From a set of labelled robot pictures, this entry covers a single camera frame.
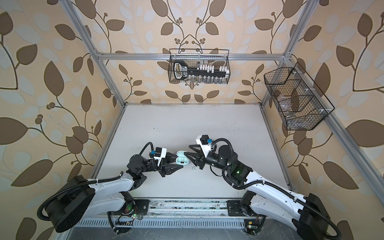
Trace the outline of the mint green charging case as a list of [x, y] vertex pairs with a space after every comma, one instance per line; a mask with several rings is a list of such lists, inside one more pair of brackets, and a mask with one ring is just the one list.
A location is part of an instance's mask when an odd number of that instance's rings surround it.
[[181, 166], [186, 166], [189, 164], [190, 160], [185, 155], [186, 151], [177, 151], [176, 163]]

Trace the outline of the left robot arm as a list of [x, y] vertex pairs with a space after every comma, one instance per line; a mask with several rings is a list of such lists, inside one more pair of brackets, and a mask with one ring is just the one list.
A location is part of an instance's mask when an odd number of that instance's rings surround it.
[[133, 205], [134, 198], [130, 191], [144, 183], [146, 172], [158, 172], [165, 177], [183, 168], [177, 164], [178, 156], [169, 153], [167, 149], [154, 148], [151, 142], [146, 146], [151, 148], [149, 158], [143, 157], [144, 151], [133, 155], [127, 164], [128, 169], [116, 177], [73, 177], [38, 207], [37, 217], [51, 222], [56, 232], [65, 232], [85, 218], [123, 212], [128, 205]]

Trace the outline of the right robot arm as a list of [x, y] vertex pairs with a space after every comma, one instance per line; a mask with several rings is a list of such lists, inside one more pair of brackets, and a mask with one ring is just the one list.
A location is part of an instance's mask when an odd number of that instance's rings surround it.
[[191, 152], [184, 155], [195, 166], [206, 165], [222, 171], [222, 178], [232, 188], [244, 190], [242, 210], [245, 215], [273, 218], [297, 231], [303, 240], [340, 240], [342, 232], [331, 221], [321, 199], [287, 190], [254, 171], [238, 159], [232, 144], [225, 138], [212, 140], [198, 136]]

